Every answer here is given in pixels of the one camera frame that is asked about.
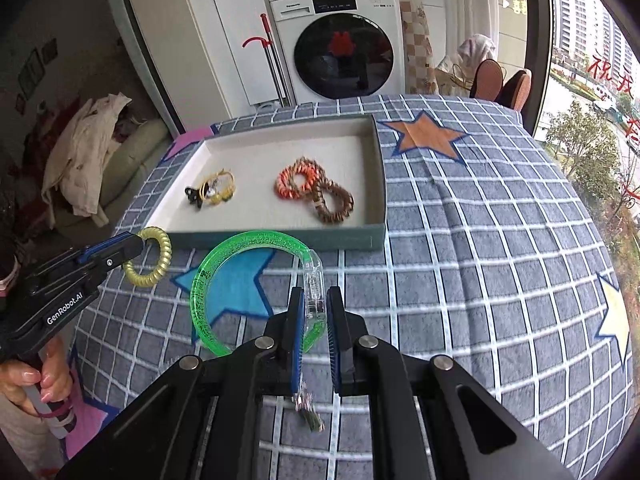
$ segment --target blue star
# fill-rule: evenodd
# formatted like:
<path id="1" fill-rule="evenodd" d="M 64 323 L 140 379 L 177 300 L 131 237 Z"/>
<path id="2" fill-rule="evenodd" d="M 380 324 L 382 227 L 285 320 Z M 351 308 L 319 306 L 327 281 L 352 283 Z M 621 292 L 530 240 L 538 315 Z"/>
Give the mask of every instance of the blue star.
<path id="1" fill-rule="evenodd" d="M 218 269 L 207 290 L 207 320 L 213 327 L 225 313 L 266 319 L 273 315 L 259 278 L 269 264 L 275 249 L 259 248 L 236 254 Z M 191 292 L 191 284 L 198 268 L 188 270 L 172 279 L 185 292 Z M 198 335 L 191 330 L 191 340 Z"/>
<path id="2" fill-rule="evenodd" d="M 469 134 L 438 126 L 424 110 L 413 121 L 392 121 L 380 124 L 400 134 L 392 156 L 402 155 L 417 148 L 427 148 L 464 164 L 454 142 L 468 137 Z"/>

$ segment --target tree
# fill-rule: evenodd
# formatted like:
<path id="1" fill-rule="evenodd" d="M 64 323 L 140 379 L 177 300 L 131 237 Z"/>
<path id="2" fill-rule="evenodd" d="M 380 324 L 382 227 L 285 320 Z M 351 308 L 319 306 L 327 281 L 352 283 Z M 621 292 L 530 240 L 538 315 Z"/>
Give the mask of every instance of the tree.
<path id="1" fill-rule="evenodd" d="M 620 172 L 616 176 L 618 181 L 618 193 L 616 194 L 616 204 L 613 207 L 610 219 L 617 216 L 623 205 L 627 209 L 631 209 L 635 206 L 635 197 L 640 195 L 640 186 L 634 182 L 636 169 L 638 168 L 638 157 L 632 148 L 632 144 L 627 144 L 626 149 L 626 156 L 623 153 L 620 153 Z"/>
<path id="2" fill-rule="evenodd" d="M 616 102 L 616 107 L 627 117 L 633 117 L 634 105 L 631 102 L 631 96 L 628 93 L 624 92 L 619 95 Z"/>
<path id="3" fill-rule="evenodd" d="M 574 100 L 568 112 L 551 119 L 547 140 L 556 143 L 554 155 L 586 200 L 610 198 L 616 192 L 613 174 L 620 160 L 616 138 L 603 116 L 585 112 Z"/>

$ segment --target human hand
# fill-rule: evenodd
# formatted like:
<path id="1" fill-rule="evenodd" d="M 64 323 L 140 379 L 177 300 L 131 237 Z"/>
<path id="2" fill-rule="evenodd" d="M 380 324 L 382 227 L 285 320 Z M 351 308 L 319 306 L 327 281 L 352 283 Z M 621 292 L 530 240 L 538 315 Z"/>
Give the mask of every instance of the human hand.
<path id="1" fill-rule="evenodd" d="M 42 402 L 63 400 L 71 393 L 73 381 L 66 364 L 62 340 L 55 336 L 45 348 L 47 357 L 41 372 L 20 361 L 7 361 L 0 365 L 0 393 L 30 415 L 37 415 L 37 412 L 22 389 L 23 386 L 40 383 Z"/>

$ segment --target front-loading washing machine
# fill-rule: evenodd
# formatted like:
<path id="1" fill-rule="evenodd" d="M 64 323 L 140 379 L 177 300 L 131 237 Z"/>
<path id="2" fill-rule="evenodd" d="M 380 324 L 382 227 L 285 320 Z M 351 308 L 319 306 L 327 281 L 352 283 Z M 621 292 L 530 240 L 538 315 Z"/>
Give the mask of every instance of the front-loading washing machine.
<path id="1" fill-rule="evenodd" d="M 296 101 L 397 94 L 404 49 L 396 0 L 270 0 Z"/>

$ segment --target black hair clip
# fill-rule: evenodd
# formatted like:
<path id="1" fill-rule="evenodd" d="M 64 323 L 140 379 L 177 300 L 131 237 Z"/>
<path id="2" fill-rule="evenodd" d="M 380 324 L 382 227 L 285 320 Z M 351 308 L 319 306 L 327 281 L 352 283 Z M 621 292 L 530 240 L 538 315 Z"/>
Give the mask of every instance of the black hair clip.
<path id="1" fill-rule="evenodd" d="M 196 204 L 198 209 L 202 209 L 202 199 L 200 198 L 200 192 L 197 189 L 193 189 L 193 187 L 185 187 L 184 193 L 189 199 L 189 204 Z"/>

